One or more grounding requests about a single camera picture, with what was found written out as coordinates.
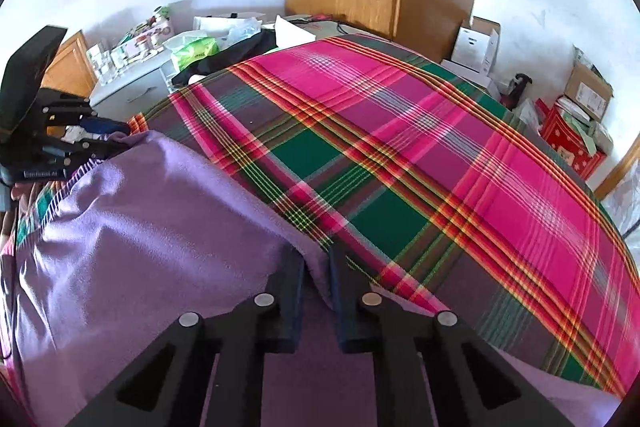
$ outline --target green package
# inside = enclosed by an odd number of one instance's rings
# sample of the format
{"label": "green package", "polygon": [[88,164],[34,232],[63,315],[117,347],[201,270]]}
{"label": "green package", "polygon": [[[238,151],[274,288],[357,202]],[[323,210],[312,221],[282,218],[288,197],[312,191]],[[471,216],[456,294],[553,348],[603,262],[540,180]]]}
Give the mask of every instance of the green package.
{"label": "green package", "polygon": [[175,69],[182,71],[189,64],[204,57],[210,57],[220,51],[216,39],[213,37],[204,37],[203,39],[190,42],[185,47],[174,51],[171,54],[171,60]]}

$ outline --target white paper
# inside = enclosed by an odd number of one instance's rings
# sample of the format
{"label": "white paper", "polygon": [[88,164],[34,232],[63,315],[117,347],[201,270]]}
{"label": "white paper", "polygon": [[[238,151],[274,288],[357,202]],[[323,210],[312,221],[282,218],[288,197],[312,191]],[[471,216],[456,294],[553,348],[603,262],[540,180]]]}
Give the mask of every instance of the white paper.
{"label": "white paper", "polygon": [[282,49],[293,48],[316,40],[315,35],[298,28],[295,24],[291,24],[279,15],[276,17],[275,29],[276,45]]}
{"label": "white paper", "polygon": [[607,102],[605,102],[603,97],[583,82],[580,83],[580,87],[578,87],[578,93],[575,98],[577,102],[581,103],[584,107],[589,108],[589,110],[598,118],[602,118],[602,115],[604,115],[604,111],[607,108]]}
{"label": "white paper", "polygon": [[560,98],[558,98],[556,105],[570,112],[572,117],[576,118],[578,121],[581,121],[582,123],[585,123],[588,125],[591,121],[591,117],[588,114],[586,114],[577,103],[575,103],[573,100],[571,100],[566,96],[561,96]]}

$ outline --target drawer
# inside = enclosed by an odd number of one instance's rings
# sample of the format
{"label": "drawer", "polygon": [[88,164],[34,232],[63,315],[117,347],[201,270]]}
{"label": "drawer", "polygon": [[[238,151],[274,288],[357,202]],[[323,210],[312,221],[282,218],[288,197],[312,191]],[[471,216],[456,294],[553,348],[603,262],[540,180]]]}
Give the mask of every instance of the drawer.
{"label": "drawer", "polygon": [[127,121],[139,112],[151,109],[169,91],[160,70],[152,71],[124,86],[94,106],[98,116]]}

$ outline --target black bracket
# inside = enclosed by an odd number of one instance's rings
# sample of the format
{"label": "black bracket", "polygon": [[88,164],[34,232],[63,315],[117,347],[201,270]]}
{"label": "black bracket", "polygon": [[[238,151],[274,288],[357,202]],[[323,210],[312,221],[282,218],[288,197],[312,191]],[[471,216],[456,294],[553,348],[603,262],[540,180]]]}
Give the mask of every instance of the black bracket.
{"label": "black bracket", "polygon": [[127,124],[98,118],[87,98],[41,87],[19,126],[5,142],[0,142],[2,181],[12,186],[66,180],[92,158],[106,160],[129,149],[115,141],[83,139],[68,143],[47,134],[51,126],[82,126],[84,122],[99,122],[129,134]]}
{"label": "black bracket", "polygon": [[197,427],[209,389],[207,427],[259,426],[264,355],[298,346],[304,274],[287,247],[263,293],[218,317],[183,314],[69,427]]}
{"label": "black bracket", "polygon": [[571,427],[455,313],[403,310],[344,254],[330,269],[340,348],[373,357],[378,427]]}

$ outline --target bedsheet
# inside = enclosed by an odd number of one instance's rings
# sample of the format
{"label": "bedsheet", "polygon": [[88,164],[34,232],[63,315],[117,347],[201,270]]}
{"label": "bedsheet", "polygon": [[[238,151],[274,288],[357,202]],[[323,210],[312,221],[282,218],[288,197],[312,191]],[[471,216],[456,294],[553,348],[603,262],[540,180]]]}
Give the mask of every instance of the bedsheet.
{"label": "bedsheet", "polygon": [[206,156],[322,248],[544,371],[623,396],[638,272],[591,191],[525,124],[366,36],[257,57],[130,125]]}
{"label": "bedsheet", "polygon": [[[296,353],[265,357],[261,425],[375,425],[370,355],[338,349],[318,243],[174,140],[153,131],[112,138],[131,149],[84,166],[15,253],[19,308],[8,376],[33,419],[19,425],[67,425],[177,316],[217,315],[259,293],[291,248],[314,285],[303,288]],[[602,427],[620,404],[500,353],[577,427]],[[0,417],[17,406],[2,393],[3,378]]]}

